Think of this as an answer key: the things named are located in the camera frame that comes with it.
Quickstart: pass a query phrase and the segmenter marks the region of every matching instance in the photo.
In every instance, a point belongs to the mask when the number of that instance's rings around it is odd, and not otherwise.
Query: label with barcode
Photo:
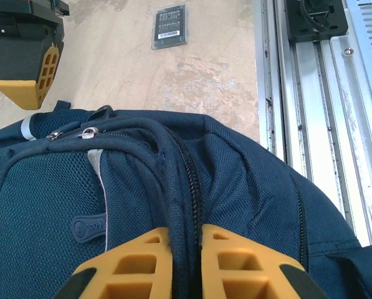
[[[180,31],[179,30],[172,31],[172,32],[166,32],[166,33],[158,34],[158,39],[165,39],[167,37],[179,36],[179,35],[180,35]]]

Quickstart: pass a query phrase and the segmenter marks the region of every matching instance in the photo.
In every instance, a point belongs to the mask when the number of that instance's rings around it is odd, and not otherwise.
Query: stained surface
[[[75,108],[205,113],[259,140],[252,3],[189,0],[189,43],[151,49],[154,11],[179,1],[72,0],[65,47],[40,111]],[[0,128],[34,112],[0,93]]]

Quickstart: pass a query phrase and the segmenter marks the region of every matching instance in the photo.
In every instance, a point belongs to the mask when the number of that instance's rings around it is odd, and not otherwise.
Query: navy blue backpack
[[[206,115],[66,108],[0,130],[0,298],[52,298],[81,263],[157,227],[173,298],[201,297],[203,224],[298,260],[329,298],[372,298],[372,246],[256,142]]]

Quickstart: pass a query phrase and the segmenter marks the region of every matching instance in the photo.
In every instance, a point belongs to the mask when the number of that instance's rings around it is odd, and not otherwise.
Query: black zipper
[[[140,142],[139,139],[136,139],[132,136],[129,136],[129,135],[126,135],[126,134],[121,134],[121,133],[114,133],[114,132],[96,132],[95,133],[95,137],[98,137],[98,136],[107,136],[107,135],[110,135],[110,136],[121,136],[121,137],[126,137],[126,138],[130,138],[130,139],[133,139],[137,142]]]
[[[299,229],[300,229],[300,239],[299,239],[299,263],[308,272],[309,268],[309,248],[308,248],[308,234],[306,228],[306,215],[305,207],[303,206],[303,201],[300,196],[299,189],[291,177],[293,185],[295,186],[298,199],[298,213],[299,213]]]
[[[201,180],[198,175],[198,169],[196,163],[191,156],[191,153],[182,142],[179,141],[178,137],[169,129],[166,131],[171,135],[181,158],[183,159],[184,166],[187,172],[187,178],[189,181],[191,206],[193,209],[193,224],[196,245],[201,249],[203,241],[203,192],[201,187]]]
[[[115,116],[115,117],[111,117],[111,118],[108,118],[106,120],[100,120],[100,121],[96,121],[96,122],[93,122],[93,123],[89,123],[88,125],[81,126],[79,128],[73,129],[73,130],[68,131],[68,132],[65,132],[65,133],[52,132],[50,135],[47,136],[47,138],[51,138],[51,141],[57,140],[57,139],[61,139],[61,138],[65,137],[65,136],[74,134],[76,132],[83,131],[84,129],[87,129],[87,128],[90,128],[90,127],[94,127],[95,125],[97,125],[99,123],[106,123],[108,121],[120,120],[120,119],[124,119],[124,118],[130,118],[130,116]]]

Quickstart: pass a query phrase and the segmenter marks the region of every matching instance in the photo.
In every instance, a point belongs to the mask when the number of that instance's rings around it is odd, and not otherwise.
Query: zipper pull
[[[51,134],[48,134],[46,138],[50,138],[51,141],[57,139],[60,135],[62,135],[62,132],[53,132]]]
[[[51,134],[47,135],[46,138],[50,138],[50,140],[56,140],[61,135],[66,134],[67,132],[73,131],[80,127],[80,121],[72,121],[64,126],[53,131]]]
[[[96,134],[98,134],[98,128],[91,126],[90,128],[86,128],[83,130],[82,134],[79,134],[78,137],[81,139],[91,139]]]

